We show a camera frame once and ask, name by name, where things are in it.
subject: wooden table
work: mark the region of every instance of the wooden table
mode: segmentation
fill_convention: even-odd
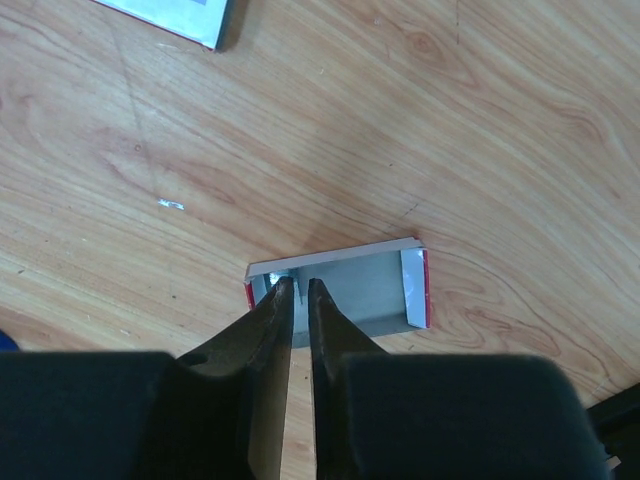
[[[416,234],[433,327],[385,348],[544,355],[602,400],[640,376],[639,22],[636,0],[239,0],[213,53],[0,0],[0,329],[180,354],[246,311],[248,263]],[[308,357],[286,478],[314,470]]]

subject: white cardboard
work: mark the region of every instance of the white cardboard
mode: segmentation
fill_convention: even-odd
[[[257,275],[265,275],[270,272],[279,270],[291,270],[305,265],[315,263],[334,262],[336,260],[345,260],[353,257],[363,257],[375,253],[395,252],[407,248],[424,248],[422,242],[413,237],[401,238],[399,240],[389,240],[387,242],[370,243],[368,245],[360,245],[358,247],[342,248],[340,250],[331,250],[328,252],[311,253],[309,255],[300,255],[299,257],[282,258],[280,260],[271,260],[269,262],[253,263],[247,269],[247,277],[255,277]]]
[[[409,325],[427,328],[427,295],[425,285],[424,249],[410,248],[400,251],[402,259],[402,284]]]
[[[95,0],[209,48],[218,45],[227,0]]]

